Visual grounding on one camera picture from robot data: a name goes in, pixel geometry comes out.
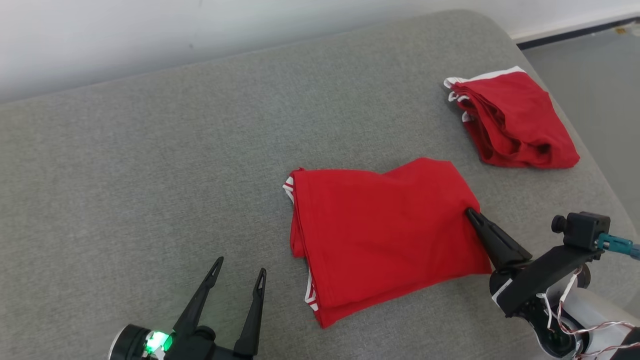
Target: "white label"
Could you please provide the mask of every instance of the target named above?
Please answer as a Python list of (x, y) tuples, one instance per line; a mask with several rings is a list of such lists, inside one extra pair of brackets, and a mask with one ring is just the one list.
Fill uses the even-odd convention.
[(509, 286), (509, 284), (511, 284), (513, 282), (513, 280), (509, 279), (507, 280), (507, 282), (504, 283), (504, 285), (502, 285), (498, 291), (495, 292), (495, 294), (493, 294), (493, 296), (491, 297), (491, 299), (493, 300), (493, 302), (498, 305), (498, 295), (500, 295), (504, 289), (507, 288), (507, 286)]

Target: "teal connector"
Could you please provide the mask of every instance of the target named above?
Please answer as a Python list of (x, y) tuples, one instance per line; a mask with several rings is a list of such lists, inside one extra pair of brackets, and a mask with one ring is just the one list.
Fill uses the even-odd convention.
[(629, 255), (636, 260), (640, 260), (640, 245), (634, 245), (631, 240), (602, 233), (598, 236), (598, 248), (619, 252), (620, 254)]

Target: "red garment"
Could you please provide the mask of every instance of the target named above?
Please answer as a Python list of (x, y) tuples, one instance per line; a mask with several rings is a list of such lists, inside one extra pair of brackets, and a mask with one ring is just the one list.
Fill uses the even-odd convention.
[(291, 249), (313, 281), (307, 300), (322, 328), (438, 282), (489, 274), (465, 216), (479, 204), (448, 161), (419, 158), (386, 174), (296, 170)]
[(580, 156), (546, 91), (519, 67), (472, 79), (448, 78), (464, 125), (485, 163), (500, 167), (573, 167)]

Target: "green light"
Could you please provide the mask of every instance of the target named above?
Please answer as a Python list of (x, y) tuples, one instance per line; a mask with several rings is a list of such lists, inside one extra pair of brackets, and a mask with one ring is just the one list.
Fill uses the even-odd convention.
[(163, 350), (167, 351), (172, 343), (173, 340), (171, 339), (171, 336), (160, 331), (154, 331), (149, 340), (147, 340), (145, 350), (148, 354), (153, 354), (160, 346), (162, 346)]

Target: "gray fabric surface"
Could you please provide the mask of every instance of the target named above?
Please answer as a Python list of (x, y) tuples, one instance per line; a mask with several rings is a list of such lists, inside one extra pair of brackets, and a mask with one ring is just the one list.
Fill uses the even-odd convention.
[[(455, 11), (0, 107), (2, 358), (103, 359), (127, 323), (169, 331), (218, 256), (202, 323), (226, 347), (268, 270), (261, 359), (543, 357), (529, 326), (491, 301), (488, 276), (321, 330), (280, 187), (297, 167), (384, 172), (427, 156), (452, 161), (535, 256), (560, 242), (550, 221), (569, 211), (610, 215), (635, 240), (562, 113), (575, 168), (478, 160), (442, 80), (514, 65), (538, 80), (491, 20)], [(604, 256), (591, 272), (593, 291), (620, 306), (637, 291), (630, 259)]]

